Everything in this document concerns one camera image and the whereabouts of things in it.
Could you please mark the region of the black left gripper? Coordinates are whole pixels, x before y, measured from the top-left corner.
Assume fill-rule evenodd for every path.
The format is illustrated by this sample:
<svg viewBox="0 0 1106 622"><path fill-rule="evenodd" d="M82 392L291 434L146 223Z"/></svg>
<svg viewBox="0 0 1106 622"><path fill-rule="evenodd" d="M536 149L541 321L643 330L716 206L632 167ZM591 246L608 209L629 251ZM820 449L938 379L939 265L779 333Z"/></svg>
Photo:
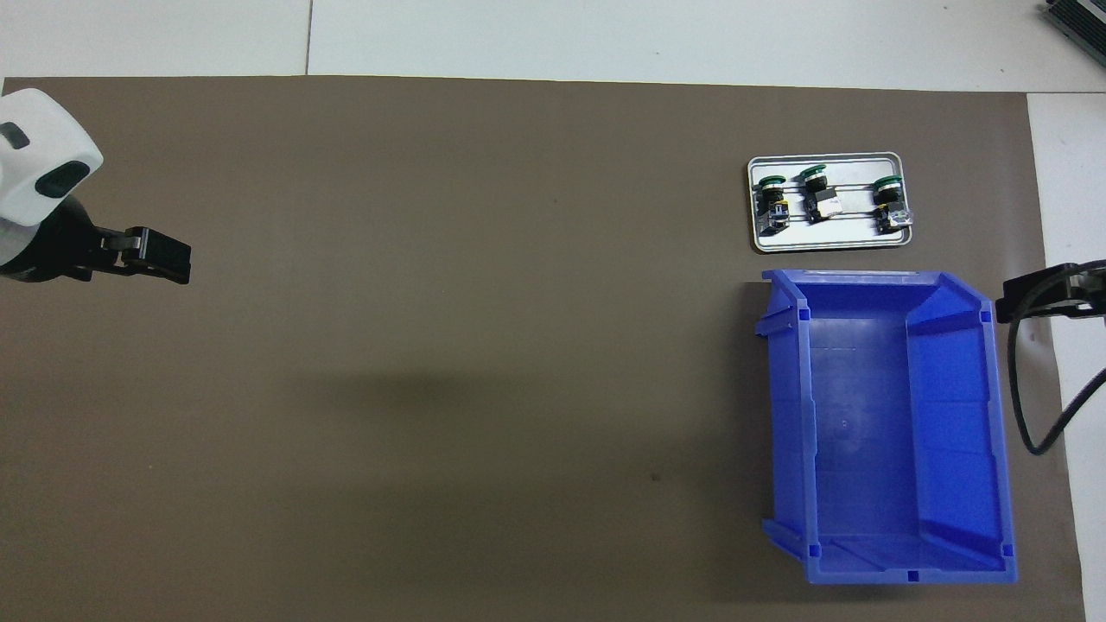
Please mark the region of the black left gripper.
<svg viewBox="0 0 1106 622"><path fill-rule="evenodd" d="M95 270L119 276L150 276L179 286L190 283L191 247L148 227L100 228L102 263ZM1 268L13 281L43 283L58 278L88 282L84 263L96 237L86 209L74 197L61 200L40 222L30 243Z"/></svg>

